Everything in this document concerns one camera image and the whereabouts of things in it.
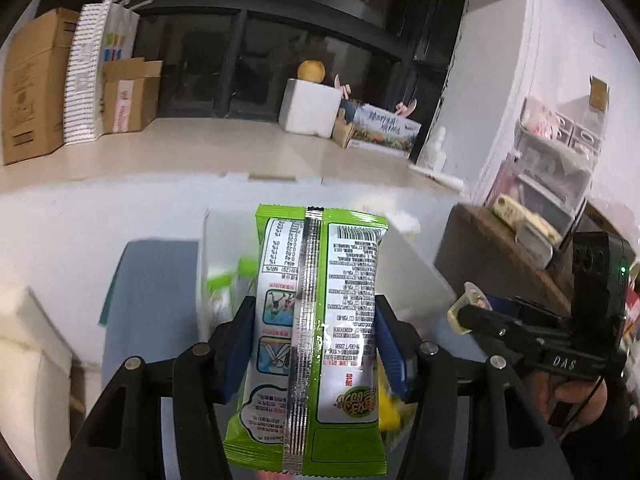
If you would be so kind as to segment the person right hand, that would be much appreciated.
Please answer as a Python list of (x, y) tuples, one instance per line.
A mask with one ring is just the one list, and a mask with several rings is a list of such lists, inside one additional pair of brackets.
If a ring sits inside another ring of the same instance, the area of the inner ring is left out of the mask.
[[(529, 391), (544, 420), (550, 418), (553, 403), (583, 404), (595, 385), (594, 382), (560, 382), (546, 372), (535, 372), (528, 378)], [(577, 415), (570, 430), (577, 430), (595, 422), (602, 415), (607, 400), (608, 388), (606, 383), (602, 382)]]

